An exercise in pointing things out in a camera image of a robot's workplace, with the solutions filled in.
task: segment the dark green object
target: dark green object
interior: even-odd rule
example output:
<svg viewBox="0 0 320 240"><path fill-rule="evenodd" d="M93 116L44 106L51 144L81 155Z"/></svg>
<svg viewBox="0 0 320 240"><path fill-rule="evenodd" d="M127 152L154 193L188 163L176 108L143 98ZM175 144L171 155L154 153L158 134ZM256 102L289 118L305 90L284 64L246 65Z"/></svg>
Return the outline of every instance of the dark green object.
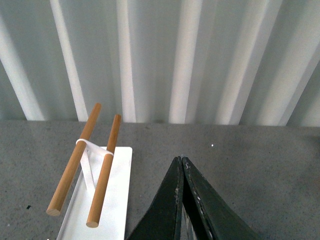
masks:
<svg viewBox="0 0 320 240"><path fill-rule="evenodd" d="M127 240L179 240L183 186L181 158L175 157L150 208Z"/></svg>
<svg viewBox="0 0 320 240"><path fill-rule="evenodd" d="M198 239L260 240L225 203L193 163L182 159L183 205Z"/></svg>
<svg viewBox="0 0 320 240"><path fill-rule="evenodd" d="M198 240L260 240L193 163L172 161L150 208L127 240L179 240L182 206Z"/></svg>

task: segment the white wall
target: white wall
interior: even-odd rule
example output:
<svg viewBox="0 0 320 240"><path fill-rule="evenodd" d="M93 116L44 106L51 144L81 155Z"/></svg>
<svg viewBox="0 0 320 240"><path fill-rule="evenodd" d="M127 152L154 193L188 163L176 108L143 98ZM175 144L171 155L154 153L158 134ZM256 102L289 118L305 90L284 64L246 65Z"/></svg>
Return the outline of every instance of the white wall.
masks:
<svg viewBox="0 0 320 240"><path fill-rule="evenodd" d="M0 119L320 127L318 0L0 0Z"/></svg>

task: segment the white base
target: white base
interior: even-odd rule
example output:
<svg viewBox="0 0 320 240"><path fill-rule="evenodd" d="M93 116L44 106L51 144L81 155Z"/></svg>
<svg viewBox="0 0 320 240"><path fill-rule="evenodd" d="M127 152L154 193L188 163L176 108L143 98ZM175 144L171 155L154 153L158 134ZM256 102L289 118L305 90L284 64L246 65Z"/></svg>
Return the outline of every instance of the white base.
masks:
<svg viewBox="0 0 320 240"><path fill-rule="evenodd" d="M89 155L92 175L97 184L103 157ZM99 226L86 226L93 197L88 193L81 171L57 240L123 240L125 237L132 148L116 147L106 188Z"/></svg>

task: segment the wooden dowel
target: wooden dowel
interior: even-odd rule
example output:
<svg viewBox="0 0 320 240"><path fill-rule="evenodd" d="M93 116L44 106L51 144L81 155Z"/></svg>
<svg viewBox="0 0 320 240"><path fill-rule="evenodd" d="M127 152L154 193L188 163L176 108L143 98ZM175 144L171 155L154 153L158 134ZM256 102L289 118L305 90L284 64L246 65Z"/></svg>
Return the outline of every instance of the wooden dowel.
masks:
<svg viewBox="0 0 320 240"><path fill-rule="evenodd" d="M121 121L121 116L118 114L115 115L110 136L109 136L108 145L106 148L108 151L112 153L115 153L120 121ZM107 185L108 185L108 180L110 176L113 159L114 159L114 156L112 156L111 154L106 154L104 156L99 179L95 188L90 212L88 215L88 219L86 221L86 225L90 228L96 228L99 225L101 211L102 211L102 207L105 200L105 195L106 195L106 190L107 190Z"/></svg>
<svg viewBox="0 0 320 240"><path fill-rule="evenodd" d="M101 104L96 103L88 118L88 121L84 126L84 129L80 135L80 139L89 140L90 135L93 132L94 127L96 125L96 121L99 116L100 110L101 110ZM62 174L60 182L56 187L56 190L53 194L51 202L46 210L47 214L51 216L60 215L61 209L66 200L72 181L76 175L76 172L77 172L81 157L86 148L86 145L87 144L84 141L78 141L78 143L75 145L72 155L70 157L70 160L65 167L65 170Z"/></svg>

